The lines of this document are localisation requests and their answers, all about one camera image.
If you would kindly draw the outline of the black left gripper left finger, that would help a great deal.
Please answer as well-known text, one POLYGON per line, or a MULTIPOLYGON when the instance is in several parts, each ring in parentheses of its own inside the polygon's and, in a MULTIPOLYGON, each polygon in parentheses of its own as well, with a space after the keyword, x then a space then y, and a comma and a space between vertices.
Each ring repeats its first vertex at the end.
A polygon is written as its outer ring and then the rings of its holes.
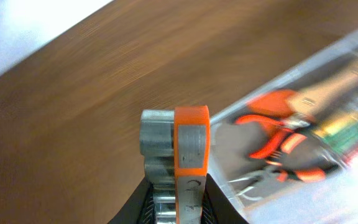
POLYGON ((153 224, 154 202, 152 186, 143 178, 120 211, 108 224, 153 224))

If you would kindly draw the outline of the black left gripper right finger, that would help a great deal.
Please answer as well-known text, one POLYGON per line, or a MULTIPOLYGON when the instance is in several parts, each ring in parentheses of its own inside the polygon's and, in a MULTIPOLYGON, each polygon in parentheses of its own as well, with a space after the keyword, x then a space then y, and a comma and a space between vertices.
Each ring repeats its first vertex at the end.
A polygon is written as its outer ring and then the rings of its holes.
POLYGON ((201 224, 249 224, 209 174, 206 176, 202 206, 201 224))

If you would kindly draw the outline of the orange screwdriver bit holder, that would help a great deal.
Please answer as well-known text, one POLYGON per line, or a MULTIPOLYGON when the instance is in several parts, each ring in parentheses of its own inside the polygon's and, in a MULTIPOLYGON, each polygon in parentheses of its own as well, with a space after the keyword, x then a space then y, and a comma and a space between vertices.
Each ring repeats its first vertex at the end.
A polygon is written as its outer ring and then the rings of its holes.
POLYGON ((139 144, 152 187, 152 223, 200 223, 210 147, 208 107, 143 110, 139 144))

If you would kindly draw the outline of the orange-black long-nose pliers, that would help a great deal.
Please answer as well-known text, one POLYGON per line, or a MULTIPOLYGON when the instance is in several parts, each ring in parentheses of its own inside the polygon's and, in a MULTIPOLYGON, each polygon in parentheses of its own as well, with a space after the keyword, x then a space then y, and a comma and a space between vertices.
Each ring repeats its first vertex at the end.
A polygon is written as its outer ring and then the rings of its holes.
POLYGON ((246 195, 246 193, 256 188, 267 179, 275 179, 279 182, 286 182, 289 180, 305 183, 320 182, 329 174, 340 169, 340 165, 331 158, 329 158, 327 162, 315 162, 307 169, 289 169, 283 166, 283 161, 287 159, 290 154, 303 152, 307 147, 319 149, 321 147, 321 142, 300 133, 287 134, 284 141, 280 143, 278 149, 265 160, 265 167, 230 180, 230 183, 249 181, 249 184, 238 191, 236 195, 243 196, 248 200, 257 200, 255 197, 246 195))

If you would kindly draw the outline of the small red-handled cutting pliers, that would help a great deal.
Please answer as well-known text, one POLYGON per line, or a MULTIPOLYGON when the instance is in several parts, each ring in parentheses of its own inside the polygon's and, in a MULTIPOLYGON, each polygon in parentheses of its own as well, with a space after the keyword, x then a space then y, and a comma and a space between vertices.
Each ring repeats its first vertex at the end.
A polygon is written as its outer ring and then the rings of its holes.
POLYGON ((251 159, 265 159, 272 155, 284 140, 297 129, 308 127, 311 122, 302 114, 295 113, 286 118, 274 118, 261 114, 247 114, 238 117, 234 124, 257 123, 268 137, 266 143, 258 150, 251 152, 251 159))

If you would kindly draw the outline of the orange scraper with wooden handle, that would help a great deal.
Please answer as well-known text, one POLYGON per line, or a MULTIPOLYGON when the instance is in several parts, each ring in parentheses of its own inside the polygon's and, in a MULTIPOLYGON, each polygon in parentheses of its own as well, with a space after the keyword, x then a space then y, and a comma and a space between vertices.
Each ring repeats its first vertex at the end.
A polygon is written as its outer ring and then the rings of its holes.
POLYGON ((300 90, 282 89, 263 94, 247 104, 259 114, 289 117, 301 114, 315 121, 332 102, 358 87, 358 60, 354 60, 333 76, 300 90))

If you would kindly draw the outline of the clear case of screwdrivers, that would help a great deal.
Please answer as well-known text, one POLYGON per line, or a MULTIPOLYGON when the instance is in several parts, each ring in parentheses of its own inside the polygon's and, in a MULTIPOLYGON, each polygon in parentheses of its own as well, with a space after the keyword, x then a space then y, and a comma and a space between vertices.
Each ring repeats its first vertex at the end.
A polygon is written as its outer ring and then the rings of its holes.
POLYGON ((346 166, 358 154, 358 96, 316 124, 311 133, 329 157, 346 166))

